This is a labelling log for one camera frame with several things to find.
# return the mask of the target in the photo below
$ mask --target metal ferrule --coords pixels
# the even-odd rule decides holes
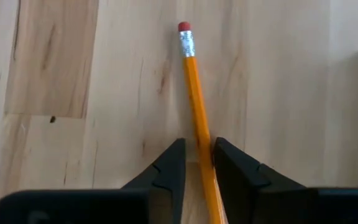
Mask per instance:
[[[183,56],[185,57],[194,57],[196,55],[196,50],[194,47],[193,34],[190,30],[179,32],[181,49]]]

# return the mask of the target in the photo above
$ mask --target wooden surface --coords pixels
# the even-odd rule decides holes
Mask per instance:
[[[358,1],[0,0],[0,197],[121,187],[184,137],[182,223],[207,223],[183,20],[212,137],[307,186],[358,186]]]

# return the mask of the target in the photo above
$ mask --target yellow pencil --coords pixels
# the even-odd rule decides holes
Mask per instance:
[[[179,23],[178,30],[184,56],[183,69],[185,71],[190,104],[193,109],[201,178],[209,211],[209,220],[210,223],[221,224],[224,223],[223,206],[217,186],[215,169],[212,164],[211,137],[209,136],[208,120],[206,118],[201,84],[198,78],[193,34],[188,22]]]

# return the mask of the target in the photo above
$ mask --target black plastic object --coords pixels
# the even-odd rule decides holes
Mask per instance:
[[[213,157],[230,224],[358,223],[358,189],[307,188],[223,138]]]
[[[185,140],[116,190],[27,190],[0,199],[6,223],[180,223]]]

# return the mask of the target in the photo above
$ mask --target pencil body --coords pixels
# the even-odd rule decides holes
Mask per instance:
[[[210,222],[214,224],[223,223],[223,206],[216,182],[215,169],[212,164],[211,137],[209,135],[208,120],[204,107],[203,94],[201,92],[201,83],[198,76],[191,31],[190,33],[181,32],[181,41],[183,54],[185,56],[183,59],[183,68],[190,97],[190,105],[193,110],[201,178],[209,211],[209,219]]]

